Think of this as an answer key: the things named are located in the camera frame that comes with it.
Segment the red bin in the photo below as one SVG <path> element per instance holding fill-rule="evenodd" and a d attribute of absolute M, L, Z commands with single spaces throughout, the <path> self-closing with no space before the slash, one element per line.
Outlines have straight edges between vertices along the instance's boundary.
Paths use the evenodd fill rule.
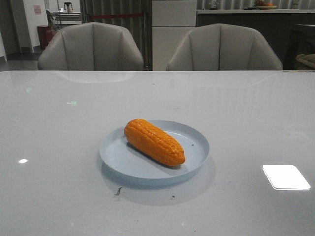
<path fill-rule="evenodd" d="M 40 48 L 44 50 L 49 42 L 52 40 L 52 27 L 51 26 L 37 26 L 37 33 L 40 42 Z"/>

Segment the dark counter with white top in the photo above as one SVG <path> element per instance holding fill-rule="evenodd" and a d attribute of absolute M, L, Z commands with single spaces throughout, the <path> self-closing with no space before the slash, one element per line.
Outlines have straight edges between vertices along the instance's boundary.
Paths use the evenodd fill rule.
<path fill-rule="evenodd" d="M 230 24 L 258 30 L 284 69 L 297 67 L 296 56 L 315 53 L 314 10 L 198 10 L 196 25 Z"/>

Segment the fruit bowl on counter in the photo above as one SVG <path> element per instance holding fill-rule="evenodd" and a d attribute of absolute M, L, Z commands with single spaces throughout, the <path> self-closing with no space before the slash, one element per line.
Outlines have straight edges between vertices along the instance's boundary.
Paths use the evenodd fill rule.
<path fill-rule="evenodd" d="M 256 0 L 254 3 L 254 7 L 260 10 L 269 10 L 269 9 L 275 9 L 277 8 L 276 5 L 274 5 L 271 2 L 266 2 L 264 0 Z"/>

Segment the white cabinet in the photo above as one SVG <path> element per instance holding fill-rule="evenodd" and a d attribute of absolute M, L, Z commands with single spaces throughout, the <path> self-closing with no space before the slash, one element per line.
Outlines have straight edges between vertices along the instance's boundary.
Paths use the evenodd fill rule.
<path fill-rule="evenodd" d="M 153 70 L 164 71 L 181 38 L 196 25 L 197 1 L 152 1 Z"/>

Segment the red barrier belt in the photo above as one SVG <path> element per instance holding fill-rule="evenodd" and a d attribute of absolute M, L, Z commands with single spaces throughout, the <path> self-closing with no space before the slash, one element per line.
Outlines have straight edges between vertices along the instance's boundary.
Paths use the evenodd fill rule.
<path fill-rule="evenodd" d="M 143 17 L 144 13 L 131 13 L 131 14 L 115 14 L 115 15 L 93 15 L 92 19 L 118 19 L 118 18 L 135 18 Z"/>

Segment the beige cushion at right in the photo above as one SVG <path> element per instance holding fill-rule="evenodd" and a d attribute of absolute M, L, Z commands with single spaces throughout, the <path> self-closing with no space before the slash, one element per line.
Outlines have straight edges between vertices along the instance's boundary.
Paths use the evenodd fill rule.
<path fill-rule="evenodd" d="M 297 70 L 314 70 L 315 54 L 299 54 L 296 56 Z"/>

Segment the orange plastic corn cob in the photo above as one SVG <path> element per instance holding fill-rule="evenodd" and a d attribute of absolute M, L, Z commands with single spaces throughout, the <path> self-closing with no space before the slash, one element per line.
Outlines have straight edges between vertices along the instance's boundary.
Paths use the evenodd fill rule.
<path fill-rule="evenodd" d="M 133 119 L 124 128 L 128 142 L 155 161 L 166 166 L 179 166 L 186 161 L 180 143 L 145 119 Z"/>

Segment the light blue round plate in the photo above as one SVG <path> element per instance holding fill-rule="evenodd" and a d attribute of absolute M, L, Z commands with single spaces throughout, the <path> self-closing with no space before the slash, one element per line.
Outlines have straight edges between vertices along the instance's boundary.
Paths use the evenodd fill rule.
<path fill-rule="evenodd" d="M 105 166 L 116 176 L 140 185 L 163 186 L 195 175 L 210 145 L 198 130 L 168 120 L 133 119 L 100 143 Z"/>

